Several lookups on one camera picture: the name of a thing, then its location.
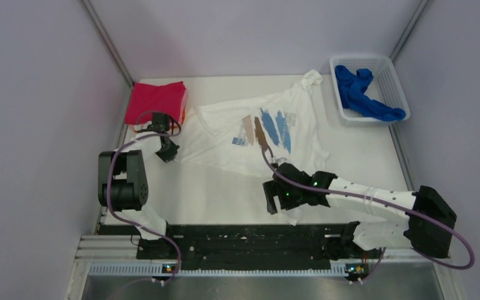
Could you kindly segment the white printed t-shirt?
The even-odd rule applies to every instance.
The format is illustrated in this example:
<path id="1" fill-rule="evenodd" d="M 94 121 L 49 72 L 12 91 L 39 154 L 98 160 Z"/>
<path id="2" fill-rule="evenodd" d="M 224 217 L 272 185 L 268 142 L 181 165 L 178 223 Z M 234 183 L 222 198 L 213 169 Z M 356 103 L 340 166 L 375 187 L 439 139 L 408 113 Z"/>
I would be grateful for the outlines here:
<path id="1" fill-rule="evenodd" d="M 179 220 L 262 223 L 269 218 L 262 189 L 272 176 L 267 161 L 287 157 L 307 173 L 324 169 L 329 151 L 321 144 L 313 97 L 322 81 L 312 70 L 283 91 L 190 109 L 176 157 L 189 183 Z"/>

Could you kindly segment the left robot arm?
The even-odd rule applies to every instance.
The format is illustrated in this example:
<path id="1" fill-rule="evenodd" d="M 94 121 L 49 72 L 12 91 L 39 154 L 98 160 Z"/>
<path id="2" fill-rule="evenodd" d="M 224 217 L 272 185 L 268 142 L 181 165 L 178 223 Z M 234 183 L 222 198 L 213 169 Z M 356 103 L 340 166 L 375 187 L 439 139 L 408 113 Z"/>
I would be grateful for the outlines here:
<path id="1" fill-rule="evenodd" d="M 113 151 L 98 156 L 97 195 L 116 220 L 135 227 L 147 246 L 160 258 L 175 253 L 181 261 L 181 250 L 174 239 L 168 237 L 167 222 L 147 205 L 150 196 L 144 160 L 160 151 L 161 138 L 167 134 L 142 132 Z"/>

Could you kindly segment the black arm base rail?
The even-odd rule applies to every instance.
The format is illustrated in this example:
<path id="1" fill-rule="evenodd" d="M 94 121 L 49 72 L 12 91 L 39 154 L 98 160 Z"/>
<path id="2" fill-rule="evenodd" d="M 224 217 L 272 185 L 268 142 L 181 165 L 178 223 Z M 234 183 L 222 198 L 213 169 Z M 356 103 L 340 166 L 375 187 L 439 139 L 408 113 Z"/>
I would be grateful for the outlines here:
<path id="1" fill-rule="evenodd" d="M 181 260 L 181 270 L 324 270 L 339 259 L 377 259 L 351 239 L 352 224 L 170 225 L 167 236 L 140 240 L 137 259 Z"/>

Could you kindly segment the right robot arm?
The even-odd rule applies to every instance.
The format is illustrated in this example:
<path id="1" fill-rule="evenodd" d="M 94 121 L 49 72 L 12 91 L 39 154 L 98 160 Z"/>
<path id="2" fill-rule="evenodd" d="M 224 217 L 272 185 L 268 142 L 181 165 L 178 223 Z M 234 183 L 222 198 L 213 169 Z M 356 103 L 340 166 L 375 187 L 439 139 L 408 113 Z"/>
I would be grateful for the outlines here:
<path id="1" fill-rule="evenodd" d="M 418 191 L 387 191 L 347 181 L 334 173 L 317 171 L 312 176 L 289 163 L 270 164 L 269 185 L 275 189 L 281 209 L 302 205 L 348 209 L 381 218 L 357 221 L 344 233 L 341 248 L 350 258 L 375 248 L 413 248 L 431 257 L 449 254 L 457 215 L 432 187 Z"/>

